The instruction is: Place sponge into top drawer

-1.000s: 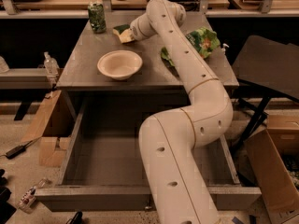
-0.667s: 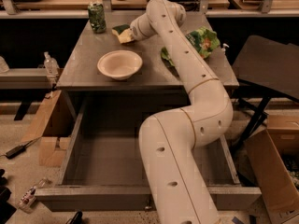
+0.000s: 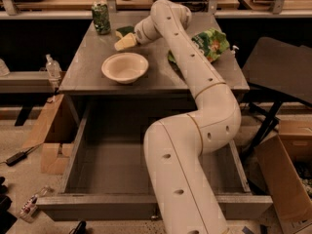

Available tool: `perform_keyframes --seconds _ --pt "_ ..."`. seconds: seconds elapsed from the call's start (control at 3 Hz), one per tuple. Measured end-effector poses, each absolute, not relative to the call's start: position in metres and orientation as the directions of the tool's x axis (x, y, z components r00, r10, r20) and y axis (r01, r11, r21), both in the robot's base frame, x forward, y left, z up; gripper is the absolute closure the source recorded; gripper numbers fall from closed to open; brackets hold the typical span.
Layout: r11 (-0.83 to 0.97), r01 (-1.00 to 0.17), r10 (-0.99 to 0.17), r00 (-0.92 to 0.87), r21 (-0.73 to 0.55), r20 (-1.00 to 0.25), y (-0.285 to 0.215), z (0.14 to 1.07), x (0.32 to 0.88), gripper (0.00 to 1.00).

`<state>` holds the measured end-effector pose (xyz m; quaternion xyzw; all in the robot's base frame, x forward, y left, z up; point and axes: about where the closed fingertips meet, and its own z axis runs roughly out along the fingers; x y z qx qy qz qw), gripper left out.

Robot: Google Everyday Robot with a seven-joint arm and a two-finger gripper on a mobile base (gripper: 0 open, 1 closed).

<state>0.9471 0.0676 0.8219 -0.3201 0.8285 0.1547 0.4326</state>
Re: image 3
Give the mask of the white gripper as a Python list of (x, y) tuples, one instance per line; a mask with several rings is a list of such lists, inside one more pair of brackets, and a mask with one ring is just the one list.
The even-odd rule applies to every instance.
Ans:
[(137, 42), (141, 45), (151, 43), (161, 35), (156, 29), (151, 17), (143, 19), (135, 26), (135, 34), (128, 33), (114, 44), (116, 51), (122, 51), (129, 49), (137, 45)]

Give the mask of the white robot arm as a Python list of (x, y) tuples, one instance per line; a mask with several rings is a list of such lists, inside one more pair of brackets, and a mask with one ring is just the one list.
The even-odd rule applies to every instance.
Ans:
[(229, 86), (185, 32), (190, 21), (187, 7), (158, 0), (135, 26), (139, 44), (165, 39), (197, 106), (148, 127), (144, 156), (167, 234), (232, 234), (199, 156), (233, 139), (241, 111)]

